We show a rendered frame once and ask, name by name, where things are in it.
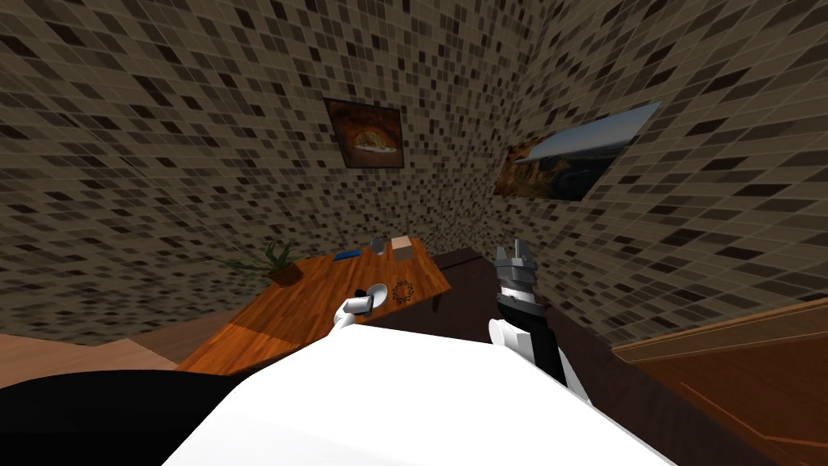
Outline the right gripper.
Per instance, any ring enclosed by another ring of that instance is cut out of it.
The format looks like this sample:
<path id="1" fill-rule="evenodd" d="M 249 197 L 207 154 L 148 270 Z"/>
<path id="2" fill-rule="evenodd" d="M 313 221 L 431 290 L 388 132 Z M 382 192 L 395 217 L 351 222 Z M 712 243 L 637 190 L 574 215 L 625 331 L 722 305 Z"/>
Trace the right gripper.
<path id="1" fill-rule="evenodd" d="M 498 277 L 536 277 L 536 264 L 530 259 L 525 240 L 514 240 L 515 257 L 508 258 L 504 247 L 496 247 L 496 272 Z"/>

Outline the brown wooden table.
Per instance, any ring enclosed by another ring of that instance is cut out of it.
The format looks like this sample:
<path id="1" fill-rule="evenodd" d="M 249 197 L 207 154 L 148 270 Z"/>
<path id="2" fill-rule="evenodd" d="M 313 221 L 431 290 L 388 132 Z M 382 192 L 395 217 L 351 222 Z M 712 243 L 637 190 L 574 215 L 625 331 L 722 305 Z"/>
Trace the brown wooden table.
<path id="1" fill-rule="evenodd" d="M 179 365 L 181 371 L 227 375 L 325 337 L 337 308 L 356 289 L 383 282 L 388 300 L 373 320 L 414 304 L 437 303 L 450 284 L 417 238 L 413 256 L 395 262 L 391 245 L 381 256 L 369 247 L 359 257 L 331 255 L 300 261 L 304 278 L 294 286 L 270 286 Z"/>

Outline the green plant in brown pot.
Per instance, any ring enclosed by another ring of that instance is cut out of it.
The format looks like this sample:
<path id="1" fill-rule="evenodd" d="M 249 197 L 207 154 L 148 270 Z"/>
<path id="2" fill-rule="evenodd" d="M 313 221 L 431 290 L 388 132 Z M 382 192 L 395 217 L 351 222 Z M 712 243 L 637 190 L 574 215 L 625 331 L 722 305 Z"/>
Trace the green plant in brown pot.
<path id="1" fill-rule="evenodd" d="M 298 266 L 298 262 L 305 259 L 305 257 L 291 256 L 293 247 L 291 241 L 285 243 L 281 252 L 276 254 L 278 244 L 276 240 L 271 240 L 264 248 L 263 257 L 214 259 L 214 261 L 245 273 L 245 282 L 258 278 L 268 278 L 282 288 L 296 285 L 304 278 L 304 272 Z"/>

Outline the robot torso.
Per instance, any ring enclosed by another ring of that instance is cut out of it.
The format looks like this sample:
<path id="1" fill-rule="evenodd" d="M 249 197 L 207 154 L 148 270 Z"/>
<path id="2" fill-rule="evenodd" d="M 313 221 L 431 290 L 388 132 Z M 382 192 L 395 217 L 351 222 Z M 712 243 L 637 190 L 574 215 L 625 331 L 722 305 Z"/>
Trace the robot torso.
<path id="1" fill-rule="evenodd" d="M 353 324 L 255 372 L 163 466 L 674 466 L 504 346 Z"/>

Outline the landscape picture with cliffs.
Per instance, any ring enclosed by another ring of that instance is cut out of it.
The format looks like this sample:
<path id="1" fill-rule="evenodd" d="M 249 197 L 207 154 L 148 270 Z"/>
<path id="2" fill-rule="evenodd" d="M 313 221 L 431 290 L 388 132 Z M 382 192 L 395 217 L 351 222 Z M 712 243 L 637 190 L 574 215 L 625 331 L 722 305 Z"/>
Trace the landscape picture with cliffs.
<path id="1" fill-rule="evenodd" d="M 493 194 L 582 201 L 660 105 L 660 101 L 641 105 L 511 146 Z"/>

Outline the dark picture with orange cave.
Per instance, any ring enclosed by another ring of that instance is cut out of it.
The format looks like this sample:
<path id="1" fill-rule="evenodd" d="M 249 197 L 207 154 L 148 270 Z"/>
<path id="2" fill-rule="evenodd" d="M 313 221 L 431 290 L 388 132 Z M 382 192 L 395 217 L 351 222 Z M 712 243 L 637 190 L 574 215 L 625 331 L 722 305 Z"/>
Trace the dark picture with orange cave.
<path id="1" fill-rule="evenodd" d="M 348 169 L 403 168 L 400 110 L 331 98 L 324 103 Z"/>

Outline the brown wooden cabinet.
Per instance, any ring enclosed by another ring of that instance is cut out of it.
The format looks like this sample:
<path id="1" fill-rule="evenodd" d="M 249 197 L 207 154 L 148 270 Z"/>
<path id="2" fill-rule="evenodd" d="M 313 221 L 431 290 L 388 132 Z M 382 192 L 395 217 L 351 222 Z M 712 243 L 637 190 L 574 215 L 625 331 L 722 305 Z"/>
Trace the brown wooden cabinet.
<path id="1" fill-rule="evenodd" d="M 779 466 L 828 466 L 828 298 L 614 353 Z"/>

